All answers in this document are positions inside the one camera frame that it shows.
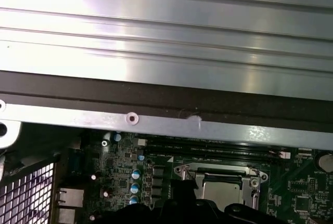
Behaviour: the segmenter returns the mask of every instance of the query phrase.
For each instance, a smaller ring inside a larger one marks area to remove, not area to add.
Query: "metal chassis panel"
[[[7,104],[6,110],[0,113],[0,118],[163,136],[333,150],[331,133],[205,122],[198,116],[175,119],[140,115],[138,123],[133,125],[127,120],[127,114]]]
[[[332,0],[0,0],[0,69],[332,101],[332,10]]]

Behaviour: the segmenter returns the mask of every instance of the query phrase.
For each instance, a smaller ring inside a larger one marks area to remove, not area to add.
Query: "computer motherboard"
[[[92,130],[70,150],[68,173],[91,179],[79,223],[129,204],[153,208],[171,197],[171,179],[194,179],[197,197],[220,210],[244,203],[304,224],[333,217],[331,163],[319,150]]]

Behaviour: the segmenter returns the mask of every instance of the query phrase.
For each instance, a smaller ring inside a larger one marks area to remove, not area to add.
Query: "metal mesh grille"
[[[0,189],[1,224],[48,224],[53,163]]]

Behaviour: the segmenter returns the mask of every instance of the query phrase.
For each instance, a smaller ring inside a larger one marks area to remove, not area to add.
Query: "electrolytic capacitor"
[[[120,134],[117,133],[113,136],[113,139],[114,139],[114,141],[119,142],[122,139],[122,137]]]
[[[96,219],[100,218],[101,214],[98,210],[95,210],[90,216],[89,216],[89,220],[91,221],[95,221]]]
[[[136,195],[134,195],[134,196],[132,196],[130,198],[130,205],[136,204],[136,203],[139,203],[139,197],[137,197]]]
[[[108,198],[108,197],[110,197],[110,196],[112,195],[112,192],[113,192],[112,188],[107,188],[107,189],[105,189],[105,190],[103,191],[103,196],[104,196],[105,198]]]
[[[139,184],[134,183],[132,184],[130,191],[132,194],[137,194],[139,192],[139,189],[140,189]]]
[[[141,175],[140,170],[138,170],[138,169],[133,170],[133,172],[132,172],[132,178],[133,178],[134,180],[139,179],[139,178],[140,178],[140,175]]]
[[[97,171],[97,172],[95,172],[95,173],[93,173],[93,174],[91,175],[91,179],[92,179],[93,181],[95,181],[95,180],[97,180],[98,178],[100,178],[101,175],[102,175],[102,173],[101,173],[100,171]]]

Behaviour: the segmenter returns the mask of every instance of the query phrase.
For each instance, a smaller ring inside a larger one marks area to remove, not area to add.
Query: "cpu socket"
[[[208,163],[188,163],[174,168],[182,180],[194,179],[197,199],[215,202],[217,208],[240,203],[258,209],[260,186],[268,175],[252,167]]]

